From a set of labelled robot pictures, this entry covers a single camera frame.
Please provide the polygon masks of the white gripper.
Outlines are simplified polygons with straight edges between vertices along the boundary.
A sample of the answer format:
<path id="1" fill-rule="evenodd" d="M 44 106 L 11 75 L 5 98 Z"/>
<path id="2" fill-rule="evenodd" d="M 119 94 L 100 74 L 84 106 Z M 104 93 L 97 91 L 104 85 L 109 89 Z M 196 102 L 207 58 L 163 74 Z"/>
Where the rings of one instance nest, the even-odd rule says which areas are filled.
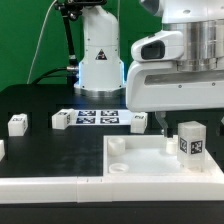
<path id="1" fill-rule="evenodd" d="M 166 138 L 173 137 L 164 111 L 224 107 L 224 71 L 177 72 L 172 62 L 133 62 L 126 83 L 132 112 L 156 112 Z"/>

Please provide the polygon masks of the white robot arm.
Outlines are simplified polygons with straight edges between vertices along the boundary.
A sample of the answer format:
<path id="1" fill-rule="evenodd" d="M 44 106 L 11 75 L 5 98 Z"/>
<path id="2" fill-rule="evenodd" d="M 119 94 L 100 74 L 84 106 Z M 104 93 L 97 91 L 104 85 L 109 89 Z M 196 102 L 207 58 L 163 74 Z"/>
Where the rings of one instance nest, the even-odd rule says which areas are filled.
<path id="1" fill-rule="evenodd" d="M 224 0 L 139 0 L 162 29 L 136 41 L 132 63 L 118 54 L 118 22 L 101 6 L 83 9 L 84 58 L 75 88 L 90 96 L 125 88 L 132 112 L 224 107 Z"/>

